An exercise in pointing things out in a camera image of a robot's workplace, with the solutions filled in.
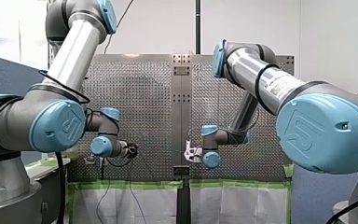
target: gray joint housing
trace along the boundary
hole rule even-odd
[[[118,126],[106,115],[93,112],[92,115],[87,116],[87,130],[88,132],[98,132],[99,136],[108,138],[113,146],[110,157],[124,157],[127,150],[121,145],[118,140]]]
[[[10,151],[34,151],[29,135],[35,118],[47,105],[65,99],[51,91],[33,90],[8,106],[0,113],[0,146]],[[10,153],[7,150],[0,149],[0,155]]]
[[[67,36],[73,20],[91,22],[100,31],[100,44],[106,38],[106,27],[100,6],[96,0],[58,0],[46,16],[46,37],[49,42],[62,42]]]
[[[231,133],[229,130],[219,129],[215,133],[202,136],[202,149],[216,150],[223,145],[238,145],[246,140],[246,134]]]

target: metal bracket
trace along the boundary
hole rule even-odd
[[[188,165],[173,166],[173,174],[174,175],[189,175],[190,174],[190,166],[188,166]]]
[[[173,75],[190,76],[191,60],[189,54],[173,54]]]
[[[184,155],[187,161],[202,162],[202,147],[191,147],[191,141],[187,140]]]

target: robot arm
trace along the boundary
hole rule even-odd
[[[241,113],[250,118],[257,101],[277,116],[280,144],[293,162],[317,173],[358,172],[358,94],[323,81],[301,81],[279,69],[274,58],[265,46],[225,41],[216,46],[213,74],[246,89],[251,102],[243,106],[242,101],[236,119]],[[249,125],[246,120],[236,123]],[[210,128],[202,128],[202,144],[211,150],[204,163],[208,153],[220,162],[215,151],[226,143],[220,141],[222,131]]]
[[[72,147],[84,131],[90,131],[100,135],[91,144],[95,154],[127,155],[125,142],[117,140],[118,111],[103,108],[101,115],[86,118],[77,95],[98,44],[116,31],[110,1],[56,1],[46,26],[50,43],[64,40],[48,70],[52,78],[33,85],[23,100],[0,113],[0,154],[7,150],[60,152]],[[86,119],[91,124],[87,129]]]

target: pegboard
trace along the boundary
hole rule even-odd
[[[286,72],[294,73],[294,57],[278,56],[279,66]],[[205,124],[228,127],[244,90],[224,78],[212,76],[212,57],[195,55],[192,57],[191,77],[191,127]],[[275,117],[261,106],[258,108],[258,121],[250,131],[250,142],[238,146],[219,146],[222,158],[220,167],[208,170],[200,163],[190,166],[190,178],[226,178],[260,181],[284,180],[283,165],[290,163],[283,153],[275,131]],[[201,137],[192,132],[193,146],[201,145]]]
[[[139,155],[130,166],[106,166],[105,178],[127,179],[131,168],[134,181],[173,180],[173,166],[178,162],[186,164],[180,152],[185,150],[185,136],[180,133],[204,124],[228,126],[243,91],[224,79],[213,77],[212,56],[191,55],[190,73],[185,76],[174,74],[178,62],[177,59],[173,62],[173,56],[97,55],[93,59],[83,85],[91,99],[88,107],[94,110],[106,106],[118,108],[119,138],[139,145]],[[294,58],[279,56],[278,59],[279,66],[293,74]],[[186,104],[177,104],[178,93],[186,97]],[[200,133],[192,133],[194,143],[200,143]],[[90,142],[95,136],[96,133],[86,133],[73,148],[68,171],[70,181],[101,178],[99,160],[94,164],[84,162],[91,155]],[[223,159],[220,168],[209,171],[200,164],[192,164],[190,177],[281,181],[282,166],[290,162],[279,146],[275,118],[262,109],[250,144],[219,150]]]
[[[133,180],[172,180],[172,58],[171,55],[98,55],[84,81],[91,99],[89,108],[115,107],[120,111],[119,139],[136,143],[138,157],[130,166],[106,166],[104,177]],[[90,142],[96,133],[86,133],[76,145],[76,157],[69,169],[70,181],[101,176],[100,163],[87,165]],[[122,164],[124,159],[110,159]]]

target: metal frame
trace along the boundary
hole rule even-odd
[[[294,57],[292,56],[280,56],[279,57],[279,66],[293,74],[294,73]],[[191,127],[192,120],[192,110],[196,108],[195,106],[198,106],[198,102],[195,102],[197,100],[197,96],[193,95],[193,93],[196,90],[193,90],[193,88],[197,88],[194,86],[193,81],[196,80],[198,82],[204,81],[202,76],[202,73],[205,73],[208,69],[211,67],[211,61],[212,56],[205,56],[205,55],[187,55],[187,54],[174,54],[174,55],[138,55],[138,56],[126,56],[126,55],[97,55],[93,63],[91,64],[91,67],[89,68],[88,77],[89,79],[85,81],[84,90],[85,93],[91,98],[91,104],[89,107],[92,109],[99,109],[102,106],[118,106],[118,109],[121,109],[121,114],[124,117],[124,119],[120,122],[120,127],[122,129],[122,132],[120,132],[120,137],[122,139],[126,139],[132,142],[137,142],[140,144],[140,154],[135,159],[133,163],[133,175],[131,180],[133,181],[161,181],[161,180],[182,180],[183,181],[183,187],[178,190],[177,194],[177,224],[189,224],[191,223],[191,205],[190,205],[190,187],[189,187],[189,179],[190,178],[223,178],[226,176],[221,175],[221,173],[214,173],[213,171],[207,171],[203,168],[200,169],[200,166],[202,164],[189,164],[184,156],[183,152],[186,150],[186,139],[188,135],[188,131]],[[165,69],[158,70],[161,66],[167,66]],[[148,78],[145,83],[143,81],[139,81],[136,76],[140,76],[142,78]],[[159,78],[165,78],[162,81],[156,80]],[[215,82],[215,81],[225,81],[225,80],[217,80],[216,78],[209,77],[208,74],[208,80]],[[142,87],[142,85],[149,85],[148,83],[155,83],[157,82],[159,85],[163,82],[162,85],[170,85],[169,88],[169,95],[167,96],[166,93],[161,93],[161,89],[156,87],[155,84],[153,88],[154,92],[153,94],[156,94],[156,96],[142,96],[143,91],[140,92],[128,92],[130,90],[138,90],[136,89],[136,85],[138,88],[147,88],[145,86]],[[123,89],[122,86],[129,85],[128,90],[126,88]],[[126,91],[131,94],[137,94],[136,97],[138,98],[144,98],[144,100],[150,100],[155,98],[162,97],[163,99],[159,99],[158,103],[154,105],[154,103],[151,103],[151,105],[147,106],[156,106],[158,108],[163,104],[164,108],[160,108],[164,111],[166,111],[168,108],[170,109],[170,120],[166,120],[166,117],[160,118],[161,121],[164,122],[170,122],[171,124],[171,132],[168,135],[171,135],[170,137],[170,146],[171,150],[167,151],[160,151],[159,154],[156,150],[155,151],[147,151],[147,153],[152,153],[154,156],[152,158],[147,158],[148,154],[145,153],[145,147],[150,146],[147,145],[147,143],[144,143],[142,141],[153,141],[153,134],[158,133],[150,133],[147,138],[143,138],[140,136],[139,139],[132,139],[134,136],[132,134],[136,132],[136,125],[139,126],[141,129],[149,129],[149,124],[142,123],[139,121],[138,124],[129,123],[130,119],[137,119],[136,116],[141,115],[142,118],[139,118],[139,120],[149,118],[149,115],[143,110],[140,110],[139,108],[131,107],[131,104],[134,104],[134,102],[131,98],[127,98],[128,95],[126,95],[126,92],[120,92],[120,91]],[[242,97],[241,90],[238,90],[238,87],[234,85],[228,84],[221,84],[216,86],[216,91],[220,92],[222,91],[222,95],[225,95],[226,93],[229,94],[236,94],[236,92],[239,94],[239,99]],[[237,103],[235,99],[231,99],[231,104],[238,104],[240,100],[238,100]],[[223,119],[224,116],[219,116],[214,119]],[[197,130],[194,130],[193,135],[196,136],[200,132],[197,132]],[[77,145],[77,149],[80,149],[79,153],[77,154],[77,160],[74,160],[69,168],[69,177],[70,181],[91,181],[100,178],[100,163],[97,160],[93,165],[85,165],[83,158],[90,155],[89,151],[89,142],[92,135],[87,133],[84,136],[84,139]],[[169,153],[171,162],[167,164],[162,164],[167,161],[167,153]],[[286,163],[289,163],[290,161],[284,156],[283,152],[281,152],[280,156],[284,157],[282,158]],[[112,159],[112,162],[115,163],[122,163],[122,160],[114,160]],[[223,161],[225,163],[225,166],[232,166],[233,160],[226,160]],[[162,173],[159,173],[158,176],[150,176],[148,173],[155,173],[154,171],[161,172],[161,167],[164,170]],[[105,176],[104,178],[110,178],[110,179],[126,179],[128,174],[127,168],[114,168],[110,166],[105,167]],[[283,168],[282,168],[282,175],[280,176],[250,176],[248,178],[244,178],[244,175],[242,176],[234,176],[234,179],[253,179],[253,180],[264,180],[264,181],[283,181],[284,180],[284,174],[283,174]]]

